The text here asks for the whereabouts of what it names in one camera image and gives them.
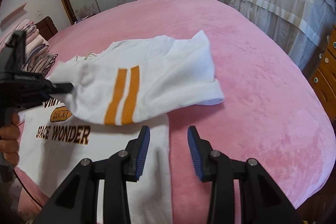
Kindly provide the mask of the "person's left hand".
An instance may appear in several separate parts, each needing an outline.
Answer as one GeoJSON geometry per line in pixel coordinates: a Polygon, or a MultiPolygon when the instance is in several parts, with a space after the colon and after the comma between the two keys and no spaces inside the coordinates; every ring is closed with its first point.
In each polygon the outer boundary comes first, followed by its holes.
{"type": "Polygon", "coordinates": [[[0,152],[3,153],[5,161],[13,166],[17,166],[19,162],[18,139],[20,136],[20,130],[18,124],[19,116],[17,113],[14,113],[11,117],[11,123],[1,127],[0,152]]]}

